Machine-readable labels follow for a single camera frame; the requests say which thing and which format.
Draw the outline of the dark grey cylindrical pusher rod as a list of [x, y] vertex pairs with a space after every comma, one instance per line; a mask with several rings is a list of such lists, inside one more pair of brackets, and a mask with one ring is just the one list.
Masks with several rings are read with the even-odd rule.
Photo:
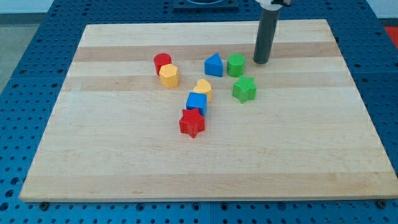
[[253, 55], [253, 60], [257, 64], [266, 64], [269, 61], [279, 14], [279, 9], [262, 10]]

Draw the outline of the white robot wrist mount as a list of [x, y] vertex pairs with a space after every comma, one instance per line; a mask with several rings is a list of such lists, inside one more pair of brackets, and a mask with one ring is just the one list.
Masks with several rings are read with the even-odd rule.
[[278, 11], [282, 7], [289, 7], [292, 5], [292, 0], [255, 0], [260, 6], [268, 11]]

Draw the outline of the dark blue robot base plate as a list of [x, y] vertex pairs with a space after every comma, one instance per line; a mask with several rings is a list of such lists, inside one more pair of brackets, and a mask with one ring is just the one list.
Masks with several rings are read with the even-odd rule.
[[174, 11], [238, 9], [239, 0], [172, 0]]

